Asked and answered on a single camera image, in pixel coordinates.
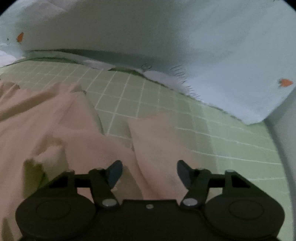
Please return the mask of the beige long-sleeve shirt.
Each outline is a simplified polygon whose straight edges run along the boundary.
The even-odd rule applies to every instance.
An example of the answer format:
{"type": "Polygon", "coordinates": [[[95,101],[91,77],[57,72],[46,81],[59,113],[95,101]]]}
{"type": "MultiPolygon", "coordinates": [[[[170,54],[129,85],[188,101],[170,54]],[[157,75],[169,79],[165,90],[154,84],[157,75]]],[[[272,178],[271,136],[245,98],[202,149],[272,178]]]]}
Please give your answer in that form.
{"type": "Polygon", "coordinates": [[[166,113],[129,120],[132,148],[104,135],[80,85],[56,83],[42,91],[1,83],[1,240],[21,236],[18,205],[64,171],[84,174],[123,163],[114,195],[125,199],[182,200],[177,161],[209,168],[183,144],[166,113]]]}

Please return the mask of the green grid bed sheet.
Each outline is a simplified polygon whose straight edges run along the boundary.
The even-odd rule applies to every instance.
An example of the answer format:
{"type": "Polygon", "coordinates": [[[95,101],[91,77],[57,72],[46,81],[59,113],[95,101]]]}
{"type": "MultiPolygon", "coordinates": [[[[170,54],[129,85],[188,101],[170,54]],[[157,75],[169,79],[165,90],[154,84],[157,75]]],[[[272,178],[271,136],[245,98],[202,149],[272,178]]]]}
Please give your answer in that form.
{"type": "Polygon", "coordinates": [[[97,70],[62,60],[33,60],[1,68],[1,80],[42,90],[80,84],[103,123],[104,132],[131,145],[128,118],[172,113],[187,147],[215,173],[234,169],[275,198],[292,215],[285,171],[264,123],[245,125],[230,115],[179,94],[139,74],[97,70]]]}

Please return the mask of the light blue carrot-print pillow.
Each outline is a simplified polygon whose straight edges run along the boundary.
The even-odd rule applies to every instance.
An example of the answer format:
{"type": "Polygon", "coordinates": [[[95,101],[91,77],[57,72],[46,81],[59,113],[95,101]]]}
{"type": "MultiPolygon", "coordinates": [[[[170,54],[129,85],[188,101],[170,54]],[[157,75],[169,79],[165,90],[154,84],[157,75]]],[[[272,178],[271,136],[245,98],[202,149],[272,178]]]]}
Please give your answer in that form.
{"type": "Polygon", "coordinates": [[[1,66],[63,58],[123,67],[222,109],[267,118],[295,89],[284,1],[16,1],[1,8],[1,66]]]}

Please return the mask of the white bed frame edge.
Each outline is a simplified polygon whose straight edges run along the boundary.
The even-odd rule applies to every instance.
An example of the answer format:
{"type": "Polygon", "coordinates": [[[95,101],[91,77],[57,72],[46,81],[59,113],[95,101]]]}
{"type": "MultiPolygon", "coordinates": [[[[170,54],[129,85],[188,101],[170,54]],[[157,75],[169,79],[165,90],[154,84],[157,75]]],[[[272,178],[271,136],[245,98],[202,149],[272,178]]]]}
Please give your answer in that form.
{"type": "Polygon", "coordinates": [[[292,199],[295,199],[295,90],[265,123],[284,164],[292,199]]]}

